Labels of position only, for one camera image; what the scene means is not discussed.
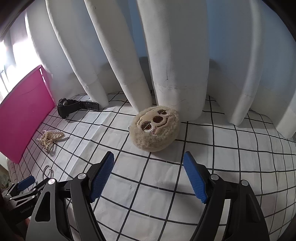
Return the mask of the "pearl hair claw clip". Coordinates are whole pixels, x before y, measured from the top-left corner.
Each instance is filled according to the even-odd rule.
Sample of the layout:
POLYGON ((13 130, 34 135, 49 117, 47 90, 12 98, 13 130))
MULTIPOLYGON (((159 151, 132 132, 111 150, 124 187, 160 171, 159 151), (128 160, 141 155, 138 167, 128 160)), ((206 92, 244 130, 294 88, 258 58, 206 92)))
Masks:
POLYGON ((56 141, 65 137, 64 132, 57 130, 43 130, 41 137, 37 138, 37 142, 42 145, 43 150, 48 154, 56 141))

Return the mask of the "beige plush sloth pouch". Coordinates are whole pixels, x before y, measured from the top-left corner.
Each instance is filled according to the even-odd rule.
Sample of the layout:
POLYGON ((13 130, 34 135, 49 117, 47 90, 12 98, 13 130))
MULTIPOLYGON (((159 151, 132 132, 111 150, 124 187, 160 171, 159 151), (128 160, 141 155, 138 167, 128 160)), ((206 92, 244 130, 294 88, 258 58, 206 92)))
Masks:
POLYGON ((128 130, 133 144, 147 152, 168 147, 178 136, 180 119, 176 110, 167 106, 152 106, 139 112, 128 130))

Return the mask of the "black smartwatch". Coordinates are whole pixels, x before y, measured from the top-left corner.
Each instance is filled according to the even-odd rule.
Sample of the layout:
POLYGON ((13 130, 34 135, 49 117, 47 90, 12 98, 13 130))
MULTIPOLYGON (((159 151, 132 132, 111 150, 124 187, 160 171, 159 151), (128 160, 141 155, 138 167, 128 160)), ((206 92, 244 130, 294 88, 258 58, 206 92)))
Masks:
POLYGON ((57 105, 58 114, 62 118, 67 118, 69 114, 81 109, 99 111, 99 104, 92 101, 80 101, 62 98, 59 100, 57 105))

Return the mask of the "white grid tablecloth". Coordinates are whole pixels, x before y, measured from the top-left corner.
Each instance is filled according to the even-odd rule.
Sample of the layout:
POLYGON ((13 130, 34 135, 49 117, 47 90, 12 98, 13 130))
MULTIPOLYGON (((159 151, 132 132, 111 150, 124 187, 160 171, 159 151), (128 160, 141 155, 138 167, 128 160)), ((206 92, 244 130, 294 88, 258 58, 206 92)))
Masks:
POLYGON ((62 119, 54 108, 43 120, 18 164, 8 163, 14 182, 47 175, 65 181, 114 154, 114 168, 92 208, 107 240, 189 240, 204 204, 196 198, 183 167, 195 160, 226 181, 246 180, 262 209, 271 240, 295 216, 295 138, 284 138, 272 121, 250 110, 239 126, 206 97, 197 120, 182 122, 177 138, 150 153, 137 148, 128 128, 137 114, 121 92, 108 95, 99 112, 77 111, 62 119), (65 137, 47 154, 37 142, 43 130, 65 137))

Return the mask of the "pink plastic tub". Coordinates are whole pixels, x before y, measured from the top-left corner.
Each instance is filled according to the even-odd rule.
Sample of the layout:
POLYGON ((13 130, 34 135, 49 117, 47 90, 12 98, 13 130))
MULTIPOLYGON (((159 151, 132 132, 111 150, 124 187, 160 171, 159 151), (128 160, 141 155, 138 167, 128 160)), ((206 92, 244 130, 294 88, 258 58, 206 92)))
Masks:
POLYGON ((47 71, 39 65, 1 102, 1 153, 16 164, 55 106, 49 83, 47 71))

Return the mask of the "white curtain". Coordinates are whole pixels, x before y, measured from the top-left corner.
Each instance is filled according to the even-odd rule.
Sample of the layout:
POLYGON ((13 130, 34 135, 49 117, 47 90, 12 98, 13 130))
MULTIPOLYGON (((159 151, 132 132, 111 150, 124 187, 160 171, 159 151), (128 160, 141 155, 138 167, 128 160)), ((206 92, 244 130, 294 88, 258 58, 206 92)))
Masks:
POLYGON ((54 101, 85 92, 107 106, 122 90, 197 119, 207 95, 227 121, 249 110, 295 135, 295 1, 1 1, 1 68, 37 65, 54 101))

